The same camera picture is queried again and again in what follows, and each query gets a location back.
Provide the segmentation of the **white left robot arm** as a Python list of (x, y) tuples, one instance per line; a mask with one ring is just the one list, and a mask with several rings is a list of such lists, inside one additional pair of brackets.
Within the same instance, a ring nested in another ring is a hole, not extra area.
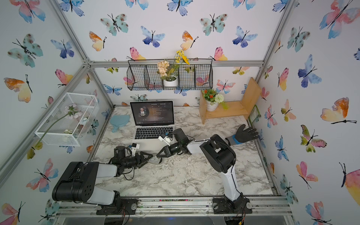
[(125, 150), (116, 150), (109, 163), (71, 162), (52, 191), (52, 199), (58, 202), (112, 205), (116, 191), (96, 187), (96, 179), (119, 177), (125, 169), (141, 168), (153, 158), (146, 152), (126, 156)]

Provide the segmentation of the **white pot with beige flowers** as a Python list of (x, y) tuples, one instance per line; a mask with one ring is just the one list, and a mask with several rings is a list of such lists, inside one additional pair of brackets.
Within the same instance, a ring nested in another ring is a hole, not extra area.
[(157, 63), (157, 73), (163, 81), (164, 87), (177, 87), (179, 84), (179, 65), (170, 64), (168, 61), (160, 61)]

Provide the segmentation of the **light blue hand mirror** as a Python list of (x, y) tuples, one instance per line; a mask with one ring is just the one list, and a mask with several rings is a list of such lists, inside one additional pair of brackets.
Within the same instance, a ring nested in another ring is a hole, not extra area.
[(114, 115), (110, 119), (110, 124), (112, 125), (112, 133), (116, 133), (120, 127), (123, 127), (128, 124), (130, 121), (130, 115)]

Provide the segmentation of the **silver laptop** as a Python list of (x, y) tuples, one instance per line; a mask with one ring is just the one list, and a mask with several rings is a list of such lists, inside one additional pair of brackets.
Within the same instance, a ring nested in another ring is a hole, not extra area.
[(161, 135), (168, 137), (170, 144), (174, 143), (173, 101), (137, 101), (131, 102), (130, 106), (136, 127), (132, 142), (140, 145), (140, 151), (160, 151), (167, 145), (159, 140)]

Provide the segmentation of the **grey wireless mouse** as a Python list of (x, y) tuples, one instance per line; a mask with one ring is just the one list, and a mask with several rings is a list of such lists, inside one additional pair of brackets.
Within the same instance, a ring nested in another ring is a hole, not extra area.
[(154, 165), (160, 165), (162, 162), (163, 162), (163, 158), (156, 157), (156, 156), (153, 156), (148, 160), (148, 163), (154, 164)]

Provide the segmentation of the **green artificial plant with flowers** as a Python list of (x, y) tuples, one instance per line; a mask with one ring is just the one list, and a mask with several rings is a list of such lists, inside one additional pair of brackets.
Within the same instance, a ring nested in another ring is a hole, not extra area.
[(219, 103), (219, 105), (221, 105), (223, 107), (224, 110), (229, 109), (228, 104), (225, 102), (224, 95), (218, 93), (216, 90), (213, 90), (213, 89), (203, 90), (202, 96), (205, 99), (205, 101), (208, 100), (210, 102), (217, 102), (217, 103)]

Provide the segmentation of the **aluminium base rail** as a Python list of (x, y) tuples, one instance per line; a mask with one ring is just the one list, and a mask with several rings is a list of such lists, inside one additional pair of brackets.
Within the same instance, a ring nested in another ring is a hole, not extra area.
[(283, 196), (247, 196), (245, 211), (230, 212), (222, 197), (125, 197), (126, 210), (109, 211), (99, 205), (62, 203), (57, 217), (195, 217), (195, 216), (292, 216), (292, 211)]

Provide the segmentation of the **black and blue work glove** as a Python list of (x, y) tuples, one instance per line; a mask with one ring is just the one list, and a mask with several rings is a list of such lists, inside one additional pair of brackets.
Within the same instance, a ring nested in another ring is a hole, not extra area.
[(234, 135), (226, 137), (226, 141), (229, 146), (233, 146), (253, 141), (258, 138), (258, 135), (256, 128), (246, 127), (245, 124), (242, 124)]

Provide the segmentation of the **yellow artificial flower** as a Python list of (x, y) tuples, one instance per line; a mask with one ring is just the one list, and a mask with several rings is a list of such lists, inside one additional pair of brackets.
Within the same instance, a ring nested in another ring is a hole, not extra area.
[(178, 50), (174, 56), (174, 62), (176, 64), (185, 63), (189, 65), (189, 58), (185, 55), (183, 50)]

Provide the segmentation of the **wooden desktop shelf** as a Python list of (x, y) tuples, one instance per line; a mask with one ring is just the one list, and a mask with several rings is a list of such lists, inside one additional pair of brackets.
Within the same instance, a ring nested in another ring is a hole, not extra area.
[(245, 119), (248, 119), (251, 111), (260, 97), (261, 92), (262, 89), (257, 84), (255, 79), (251, 77), (241, 101), (225, 102), (227, 109), (224, 109), (223, 106), (218, 105), (212, 112), (207, 110), (206, 100), (203, 97), (203, 94), (201, 94), (199, 112), (202, 124), (205, 124), (207, 119), (232, 116), (244, 116)]

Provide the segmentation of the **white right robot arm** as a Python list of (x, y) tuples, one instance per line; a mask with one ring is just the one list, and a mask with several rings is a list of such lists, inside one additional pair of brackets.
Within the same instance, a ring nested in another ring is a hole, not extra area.
[(236, 135), (227, 137), (225, 140), (218, 135), (204, 140), (179, 136), (176, 142), (171, 144), (171, 139), (165, 134), (159, 136), (158, 139), (166, 143), (166, 146), (157, 154), (158, 158), (168, 158), (179, 152), (191, 155), (204, 154), (213, 169), (220, 173), (227, 204), (236, 209), (242, 203), (247, 203), (243, 193), (238, 190), (239, 185), (235, 175), (236, 153), (231, 148), (233, 145), (245, 143), (244, 140), (238, 141)]

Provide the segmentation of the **green and white leaflet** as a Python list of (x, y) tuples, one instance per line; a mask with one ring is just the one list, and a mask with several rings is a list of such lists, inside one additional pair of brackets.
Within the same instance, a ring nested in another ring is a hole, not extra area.
[(259, 119), (261, 118), (261, 114), (260, 111), (257, 107), (257, 105), (255, 105), (249, 115), (249, 122), (251, 125), (254, 124), (254, 122), (259, 122)]

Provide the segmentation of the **white mesh wall box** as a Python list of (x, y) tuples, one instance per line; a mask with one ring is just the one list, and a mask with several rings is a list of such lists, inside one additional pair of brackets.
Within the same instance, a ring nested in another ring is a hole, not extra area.
[(87, 134), (97, 134), (98, 111), (95, 95), (68, 92), (35, 130), (35, 135), (48, 145), (79, 147)]

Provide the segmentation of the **white ribbed flower pot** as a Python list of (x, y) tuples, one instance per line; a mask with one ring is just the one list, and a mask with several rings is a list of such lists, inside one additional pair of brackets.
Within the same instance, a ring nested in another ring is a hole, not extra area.
[(208, 112), (215, 111), (217, 109), (218, 105), (219, 105), (219, 103), (217, 103), (217, 102), (210, 102), (210, 101), (206, 100), (206, 110)]

